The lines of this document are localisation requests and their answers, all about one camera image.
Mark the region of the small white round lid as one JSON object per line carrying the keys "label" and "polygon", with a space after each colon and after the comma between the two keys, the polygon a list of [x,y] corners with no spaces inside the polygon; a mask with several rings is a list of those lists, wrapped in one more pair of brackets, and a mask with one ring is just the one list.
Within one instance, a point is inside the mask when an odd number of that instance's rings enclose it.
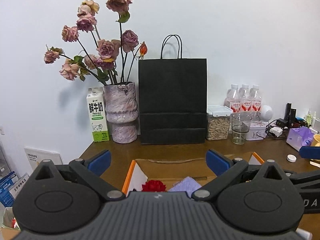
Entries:
{"label": "small white round lid", "polygon": [[297,157],[293,154],[288,154],[286,159],[291,163],[295,163],[297,161]]}

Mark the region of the purple tissue pack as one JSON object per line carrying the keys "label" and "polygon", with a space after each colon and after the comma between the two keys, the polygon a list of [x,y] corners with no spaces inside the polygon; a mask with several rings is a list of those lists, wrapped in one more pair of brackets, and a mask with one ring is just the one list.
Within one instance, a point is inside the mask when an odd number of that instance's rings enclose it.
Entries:
{"label": "purple tissue pack", "polygon": [[286,143],[299,151],[303,146],[311,146],[313,133],[307,127],[291,128],[286,139]]}

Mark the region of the purple cloth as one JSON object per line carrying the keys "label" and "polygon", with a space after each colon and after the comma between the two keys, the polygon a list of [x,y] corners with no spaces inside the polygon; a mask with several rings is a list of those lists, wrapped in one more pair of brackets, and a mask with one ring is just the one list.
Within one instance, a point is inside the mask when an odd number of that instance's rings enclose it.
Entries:
{"label": "purple cloth", "polygon": [[168,191],[169,192],[185,192],[190,198],[193,192],[201,188],[201,185],[191,177],[185,177],[182,181],[177,182]]}

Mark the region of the black device stand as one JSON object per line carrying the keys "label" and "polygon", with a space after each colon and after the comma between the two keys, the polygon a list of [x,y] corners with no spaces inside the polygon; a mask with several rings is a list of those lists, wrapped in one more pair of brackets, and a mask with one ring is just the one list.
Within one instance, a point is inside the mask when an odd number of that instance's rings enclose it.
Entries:
{"label": "black device stand", "polygon": [[288,128],[296,128],[296,109],[292,108],[291,103],[286,104],[284,120]]}

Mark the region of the white floral tin box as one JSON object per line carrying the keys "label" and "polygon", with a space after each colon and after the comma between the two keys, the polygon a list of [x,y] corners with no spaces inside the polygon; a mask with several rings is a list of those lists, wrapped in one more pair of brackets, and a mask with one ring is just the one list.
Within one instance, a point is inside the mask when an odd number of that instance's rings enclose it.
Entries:
{"label": "white floral tin box", "polygon": [[253,140],[263,140],[266,138],[266,126],[268,122],[264,121],[255,121],[252,122],[249,128],[249,131],[246,135],[247,141],[253,141]]}

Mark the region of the clear glass cup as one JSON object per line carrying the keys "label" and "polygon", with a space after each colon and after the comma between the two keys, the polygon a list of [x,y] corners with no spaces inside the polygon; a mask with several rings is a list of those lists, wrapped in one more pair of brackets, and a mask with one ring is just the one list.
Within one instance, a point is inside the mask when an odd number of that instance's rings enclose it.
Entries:
{"label": "clear glass cup", "polygon": [[252,117],[247,112],[233,113],[231,115],[232,142],[243,145],[249,132]]}

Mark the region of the clear container of seeds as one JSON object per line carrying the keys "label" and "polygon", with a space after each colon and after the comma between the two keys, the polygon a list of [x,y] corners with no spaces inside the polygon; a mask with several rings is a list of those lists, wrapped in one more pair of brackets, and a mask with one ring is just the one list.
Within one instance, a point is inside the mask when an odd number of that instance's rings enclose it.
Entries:
{"label": "clear container of seeds", "polygon": [[227,106],[208,106],[206,134],[207,140],[225,140],[228,138],[230,117],[232,113],[233,111]]}

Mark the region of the white round speaker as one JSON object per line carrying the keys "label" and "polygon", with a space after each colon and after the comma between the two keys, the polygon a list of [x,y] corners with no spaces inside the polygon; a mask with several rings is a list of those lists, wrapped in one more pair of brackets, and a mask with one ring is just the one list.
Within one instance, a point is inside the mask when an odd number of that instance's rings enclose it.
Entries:
{"label": "white round speaker", "polygon": [[260,115],[259,115],[259,119],[261,121],[270,121],[272,119],[273,116],[273,109],[271,106],[269,105],[262,105],[261,106],[261,110],[260,110]]}

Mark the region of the red orange cardboard box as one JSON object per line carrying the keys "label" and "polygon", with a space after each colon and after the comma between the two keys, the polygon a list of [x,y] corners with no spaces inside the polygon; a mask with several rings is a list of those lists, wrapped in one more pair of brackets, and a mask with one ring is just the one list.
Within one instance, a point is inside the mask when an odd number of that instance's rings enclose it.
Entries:
{"label": "red orange cardboard box", "polygon": [[134,159],[127,172],[122,192],[142,191],[142,185],[149,180],[160,180],[168,191],[185,177],[195,179],[201,186],[216,178],[209,169],[205,158],[186,160]]}

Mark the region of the white paper sign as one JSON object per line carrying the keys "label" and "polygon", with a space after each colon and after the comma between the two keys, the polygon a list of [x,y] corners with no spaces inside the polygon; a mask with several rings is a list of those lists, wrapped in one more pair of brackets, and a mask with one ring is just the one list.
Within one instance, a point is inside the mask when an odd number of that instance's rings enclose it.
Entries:
{"label": "white paper sign", "polygon": [[34,148],[24,148],[28,161],[31,165],[32,170],[34,171],[39,163],[44,159],[51,160],[55,165],[62,165],[62,159],[59,153],[49,152],[44,150],[38,150]]}

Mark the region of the red artificial flower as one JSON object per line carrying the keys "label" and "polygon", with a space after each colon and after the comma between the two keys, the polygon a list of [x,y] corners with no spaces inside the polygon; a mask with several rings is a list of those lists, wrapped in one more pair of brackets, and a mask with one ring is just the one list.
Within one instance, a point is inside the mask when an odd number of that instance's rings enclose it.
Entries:
{"label": "red artificial flower", "polygon": [[166,185],[160,180],[149,180],[142,185],[142,192],[165,192]]}

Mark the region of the white green milk carton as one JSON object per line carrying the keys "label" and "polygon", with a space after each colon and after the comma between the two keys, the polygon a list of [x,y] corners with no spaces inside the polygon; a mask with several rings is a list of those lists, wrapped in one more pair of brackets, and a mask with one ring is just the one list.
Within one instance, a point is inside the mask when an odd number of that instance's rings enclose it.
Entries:
{"label": "white green milk carton", "polygon": [[94,142],[110,140],[103,91],[103,87],[89,88],[86,97]]}

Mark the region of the purple ceramic vase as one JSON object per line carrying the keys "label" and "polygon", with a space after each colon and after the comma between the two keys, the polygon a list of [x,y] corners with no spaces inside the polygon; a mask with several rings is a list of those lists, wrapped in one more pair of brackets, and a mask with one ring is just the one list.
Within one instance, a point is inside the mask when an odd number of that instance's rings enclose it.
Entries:
{"label": "purple ceramic vase", "polygon": [[107,85],[104,87],[106,119],[112,140],[128,144],[137,139],[138,103],[135,84]]}

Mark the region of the water bottle right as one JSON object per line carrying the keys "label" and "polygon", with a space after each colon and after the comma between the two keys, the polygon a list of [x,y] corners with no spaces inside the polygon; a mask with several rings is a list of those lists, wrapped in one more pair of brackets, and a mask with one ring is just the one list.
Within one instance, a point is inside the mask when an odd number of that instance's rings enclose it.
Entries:
{"label": "water bottle right", "polygon": [[260,117],[261,102],[262,102],[259,85],[253,85],[253,87],[250,90],[249,96],[251,100],[252,121],[258,121]]}

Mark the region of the black paper shopping bag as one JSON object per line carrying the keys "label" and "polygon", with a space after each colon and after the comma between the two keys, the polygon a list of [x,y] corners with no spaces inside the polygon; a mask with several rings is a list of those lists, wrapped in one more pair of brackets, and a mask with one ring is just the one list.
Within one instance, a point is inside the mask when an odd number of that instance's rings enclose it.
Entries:
{"label": "black paper shopping bag", "polygon": [[182,57],[138,63],[140,142],[201,144],[207,129],[207,60]]}

